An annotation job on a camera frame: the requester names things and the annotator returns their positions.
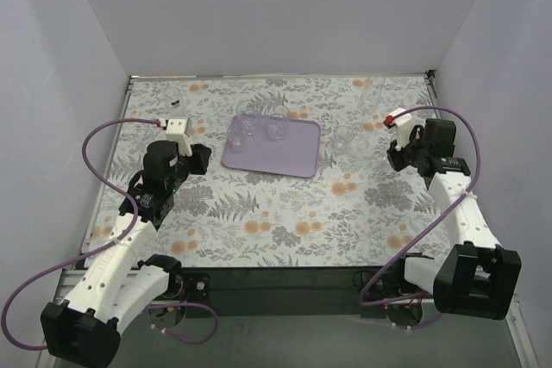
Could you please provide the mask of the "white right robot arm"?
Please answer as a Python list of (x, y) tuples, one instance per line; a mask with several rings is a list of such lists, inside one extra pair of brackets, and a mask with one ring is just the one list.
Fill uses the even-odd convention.
[(431, 294), (442, 313), (504, 319), (521, 259), (492, 234), (468, 188), (472, 180), (467, 162), (454, 156), (455, 124), (429, 118), (417, 125), (411, 115), (400, 119), (389, 115), (385, 125), (397, 133), (387, 151), (392, 169), (400, 172), (411, 166), (417, 170), (446, 215), (443, 222), (450, 244), (443, 260), (406, 254), (405, 281)]

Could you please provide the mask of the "small clear glass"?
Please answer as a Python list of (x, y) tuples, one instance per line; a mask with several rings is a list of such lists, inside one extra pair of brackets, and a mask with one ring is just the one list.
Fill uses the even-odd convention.
[(230, 126), (227, 134), (229, 147), (234, 152), (241, 152), (247, 144), (247, 136), (240, 127)]

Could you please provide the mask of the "faceted clear tumbler glass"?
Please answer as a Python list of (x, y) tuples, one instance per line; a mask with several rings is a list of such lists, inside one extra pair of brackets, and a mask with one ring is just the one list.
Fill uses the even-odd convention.
[(246, 135), (254, 135), (259, 128), (261, 107), (255, 101), (242, 101), (236, 107), (236, 117), (242, 132)]

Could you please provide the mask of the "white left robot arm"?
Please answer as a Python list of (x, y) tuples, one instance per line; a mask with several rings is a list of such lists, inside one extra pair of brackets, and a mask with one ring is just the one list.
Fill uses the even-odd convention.
[(174, 141), (147, 146), (107, 249), (95, 256), (61, 303), (48, 303), (41, 312), (50, 354), (84, 367), (108, 366), (131, 321), (156, 297), (176, 288), (180, 263), (168, 256), (152, 257), (131, 281), (126, 277), (173, 208), (176, 191), (191, 175), (207, 172), (210, 156), (202, 144), (191, 146), (188, 156), (180, 154)]

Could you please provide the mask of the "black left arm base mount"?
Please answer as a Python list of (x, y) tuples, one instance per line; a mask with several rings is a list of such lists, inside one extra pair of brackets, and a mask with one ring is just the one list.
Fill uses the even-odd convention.
[(169, 299), (179, 302), (204, 302), (210, 297), (210, 275), (204, 272), (181, 272), (169, 277)]

